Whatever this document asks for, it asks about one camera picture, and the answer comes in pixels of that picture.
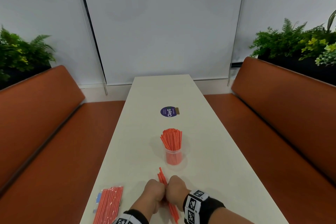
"orange cushion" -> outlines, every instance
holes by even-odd
[[[232,90],[336,182],[336,87],[248,57]]]
[[[78,224],[124,103],[83,104],[0,199],[0,223]]]
[[[83,100],[64,66],[0,91],[0,192]]]
[[[207,95],[290,224],[335,224],[336,188],[233,94]]]

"person's left hand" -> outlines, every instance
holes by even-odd
[[[147,182],[145,189],[143,190],[143,193],[141,195],[141,197],[146,198],[146,201],[149,200],[155,203],[155,208],[153,212],[154,214],[158,212],[159,207],[161,206],[161,201],[164,196],[165,196],[165,185],[154,179],[150,179]]]

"black planter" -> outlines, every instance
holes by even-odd
[[[42,73],[48,69],[50,69],[50,65],[40,65],[40,66],[35,66],[34,69],[30,71],[25,71],[21,72],[15,68],[2,68],[4,73],[10,75],[10,78],[8,79],[7,82],[0,82],[0,90],[9,87],[15,83],[18,83],[20,81],[23,81],[25,79],[28,79],[29,77],[32,77],[36,74]]]
[[[317,66],[315,58],[306,58],[299,61],[298,57],[277,56],[270,59],[268,55],[263,55],[259,56],[258,59],[336,85],[336,66]]]

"hand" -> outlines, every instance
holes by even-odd
[[[191,192],[191,190],[187,189],[184,181],[177,175],[173,175],[166,189],[166,198],[168,202],[176,205],[177,208],[183,212],[183,202],[189,192]]]
[[[165,195],[165,185],[151,179],[147,182],[141,196],[135,201],[130,209],[140,211],[148,220],[154,213],[157,213],[161,205],[161,200]]]

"white table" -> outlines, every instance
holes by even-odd
[[[164,117],[160,110],[166,106],[180,114]],[[165,163],[160,135],[167,128],[183,131],[185,158],[178,166]],[[92,224],[102,188],[124,186],[119,213],[124,212],[146,182],[157,179],[159,167],[167,179],[180,176],[189,189],[206,191],[255,224],[288,223],[189,75],[134,79],[81,224]],[[151,223],[167,224],[168,218],[161,209]]]

